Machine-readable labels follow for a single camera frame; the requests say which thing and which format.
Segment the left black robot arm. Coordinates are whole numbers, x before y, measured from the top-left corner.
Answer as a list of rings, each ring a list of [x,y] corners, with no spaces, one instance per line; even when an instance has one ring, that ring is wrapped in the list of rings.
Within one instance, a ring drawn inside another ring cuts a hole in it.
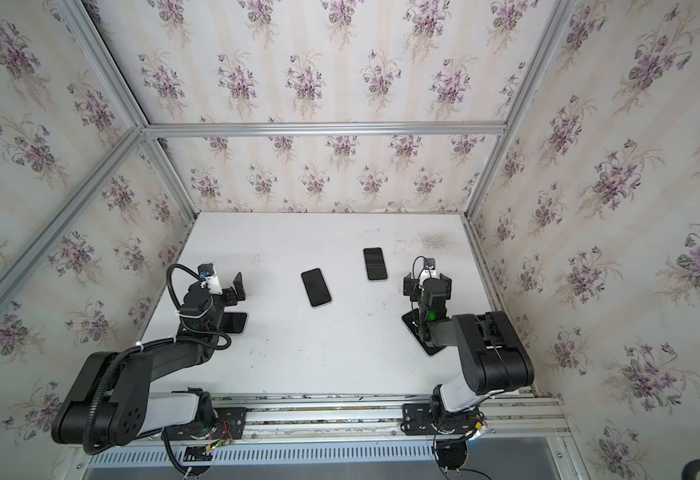
[[[154,381],[203,365],[232,345],[225,310],[245,301],[243,276],[237,274],[228,288],[219,286],[207,264],[193,276],[183,298],[167,287],[179,320],[175,335],[87,358],[52,422],[55,443],[97,455],[169,428],[216,426],[219,416],[209,392],[152,389]]]

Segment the aluminium cage frame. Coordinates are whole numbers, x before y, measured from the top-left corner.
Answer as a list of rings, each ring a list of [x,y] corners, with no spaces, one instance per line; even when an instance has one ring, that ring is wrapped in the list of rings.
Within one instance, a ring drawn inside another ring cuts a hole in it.
[[[530,105],[533,93],[539,86],[544,71],[554,56],[558,42],[565,34],[569,18],[576,5],[574,1],[554,2],[527,65],[525,76],[517,87],[508,115],[501,121],[155,124],[147,119],[143,107],[126,82],[117,61],[112,56],[84,3],[81,1],[58,2],[57,6],[61,16],[71,28],[88,60],[93,63],[104,86],[114,95],[116,105],[124,111],[131,127],[0,277],[0,314],[3,307],[24,287],[41,266],[47,253],[68,233],[85,209],[93,202],[96,192],[138,147],[144,148],[157,169],[159,179],[179,204],[181,213],[190,220],[197,219],[198,209],[190,199],[188,189],[182,185],[174,164],[159,144],[162,138],[200,138],[212,135],[309,137],[345,134],[360,136],[489,134],[497,136],[497,142],[503,144],[509,139],[511,131],[519,126],[523,110]]]

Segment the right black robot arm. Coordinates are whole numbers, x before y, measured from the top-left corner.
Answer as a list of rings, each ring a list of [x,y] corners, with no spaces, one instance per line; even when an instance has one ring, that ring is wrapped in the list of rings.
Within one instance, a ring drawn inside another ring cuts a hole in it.
[[[484,424],[480,404],[533,383],[523,342],[503,311],[450,316],[452,280],[443,274],[408,274],[403,294],[412,310],[402,321],[425,353],[456,348],[461,372],[434,387],[427,402],[405,404],[401,430],[410,436],[476,434]]]

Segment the phone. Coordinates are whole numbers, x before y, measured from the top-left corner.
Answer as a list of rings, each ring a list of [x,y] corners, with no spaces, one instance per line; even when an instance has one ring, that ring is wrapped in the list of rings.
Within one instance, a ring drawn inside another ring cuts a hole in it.
[[[332,302],[331,293],[320,268],[302,272],[301,279],[309,303],[313,308],[318,308]]]
[[[221,331],[228,335],[240,335],[244,332],[248,321],[245,312],[225,312],[222,316]]]
[[[380,247],[364,248],[363,256],[368,281],[376,282],[388,279],[384,253]]]
[[[433,357],[444,350],[442,346],[430,346],[418,335],[418,310],[414,309],[402,316],[402,322],[408,331],[412,334],[414,340],[419,344],[421,349],[428,357]]]

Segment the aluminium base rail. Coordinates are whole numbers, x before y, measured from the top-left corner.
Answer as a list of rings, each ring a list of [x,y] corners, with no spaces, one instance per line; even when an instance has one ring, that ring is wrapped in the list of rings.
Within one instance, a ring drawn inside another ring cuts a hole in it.
[[[463,413],[439,413],[425,395],[153,393],[143,405],[118,412],[102,405],[96,443],[146,441],[166,431],[176,442],[299,442],[569,436],[554,398],[499,394]]]

